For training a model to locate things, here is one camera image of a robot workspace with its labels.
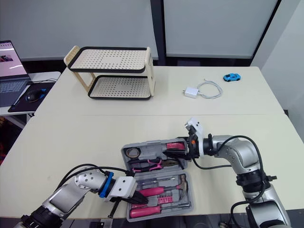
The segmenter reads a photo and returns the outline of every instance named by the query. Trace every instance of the hammer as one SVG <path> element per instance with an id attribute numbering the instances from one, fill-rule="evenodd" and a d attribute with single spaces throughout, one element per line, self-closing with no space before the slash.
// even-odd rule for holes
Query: hammer
<path id="1" fill-rule="evenodd" d="M 180 200 L 185 196 L 186 192 L 188 191 L 188 182 L 186 181 L 186 175 L 182 174 L 180 175 L 180 184 L 173 186 L 173 187 L 156 187 L 156 188 L 150 188 L 150 189 L 143 189 L 140 190 L 139 192 L 143 196 L 156 196 L 159 194 L 164 193 L 165 191 L 173 190 L 173 189 L 178 189 L 182 190 L 182 194 L 180 196 Z"/>

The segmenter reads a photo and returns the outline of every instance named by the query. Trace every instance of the white table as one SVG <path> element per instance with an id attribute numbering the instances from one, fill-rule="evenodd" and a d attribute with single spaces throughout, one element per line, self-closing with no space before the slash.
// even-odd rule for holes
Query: white table
<path id="1" fill-rule="evenodd" d="M 0 166 L 0 216 L 29 214 L 52 194 L 72 167 L 82 163 L 124 168 L 120 149 L 128 143 L 186 136 L 184 123 L 191 116 L 79 116 L 37 115 L 30 119 Z M 258 145 L 267 175 L 285 209 L 304 208 L 302 181 L 304 145 L 284 114 L 196 116 L 205 134 L 243 134 Z M 224 159 L 205 156 L 204 166 L 227 164 Z M 192 163 L 194 210 L 188 215 L 229 213 L 244 200 L 231 168 L 202 171 Z M 88 193 L 71 218 L 106 218 L 113 203 Z M 126 216 L 126 204 L 118 207 L 115 218 Z M 239 206 L 235 212 L 245 212 Z"/>
<path id="2" fill-rule="evenodd" d="M 60 72 L 53 71 L 53 72 L 42 72 L 42 73 L 32 73 L 28 74 L 30 79 L 32 81 L 42 81 L 47 80 L 50 78 L 58 79 L 60 76 Z M 25 93 L 25 91 L 29 88 L 29 85 L 23 90 L 23 92 L 20 94 L 19 98 Z M 13 124 L 17 125 L 20 128 L 23 128 L 25 126 L 25 123 L 22 123 L 18 118 L 14 117 L 15 115 L 21 115 L 21 114 L 31 114 L 35 111 L 25 111 L 25 112 L 13 112 L 10 113 L 8 110 L 10 109 L 10 106 L 7 107 L 0 107 L 0 116 L 5 117 L 7 120 L 11 121 Z"/>
<path id="3" fill-rule="evenodd" d="M 53 86 L 36 115 L 202 115 L 202 114 L 283 114 L 283 109 L 257 67 L 156 66 L 155 96 L 150 100 L 95 100 L 88 97 L 68 70 Z M 239 73 L 240 81 L 225 82 L 227 73 Z M 205 79 L 223 89 L 217 99 L 185 97 L 187 86 L 196 87 Z M 203 93 L 217 94 L 211 85 Z"/>

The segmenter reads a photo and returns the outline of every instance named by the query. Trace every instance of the perforated shelf tray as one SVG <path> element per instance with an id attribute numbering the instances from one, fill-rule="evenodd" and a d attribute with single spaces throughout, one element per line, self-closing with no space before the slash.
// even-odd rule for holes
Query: perforated shelf tray
<path id="1" fill-rule="evenodd" d="M 149 99 L 151 92 L 147 77 L 100 75 L 88 95 L 94 99 Z"/>
<path id="2" fill-rule="evenodd" d="M 146 50 L 143 47 L 83 47 L 67 67 L 73 72 L 142 73 Z"/>

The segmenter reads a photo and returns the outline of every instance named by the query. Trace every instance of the laptop screen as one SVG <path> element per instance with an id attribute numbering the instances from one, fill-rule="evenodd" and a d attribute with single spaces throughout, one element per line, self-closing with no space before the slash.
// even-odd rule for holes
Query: laptop screen
<path id="1" fill-rule="evenodd" d="M 0 77 L 27 75 L 13 44 L 0 42 Z"/>

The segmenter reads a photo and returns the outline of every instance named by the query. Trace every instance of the blue toy car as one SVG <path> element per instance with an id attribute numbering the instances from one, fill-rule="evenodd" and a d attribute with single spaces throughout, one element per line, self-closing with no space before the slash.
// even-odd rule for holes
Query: blue toy car
<path id="1" fill-rule="evenodd" d="M 224 80 L 226 82 L 238 81 L 240 79 L 241 79 L 241 76 L 239 74 L 234 74 L 234 73 L 231 73 L 231 74 L 228 74 L 228 75 L 224 76 Z"/>

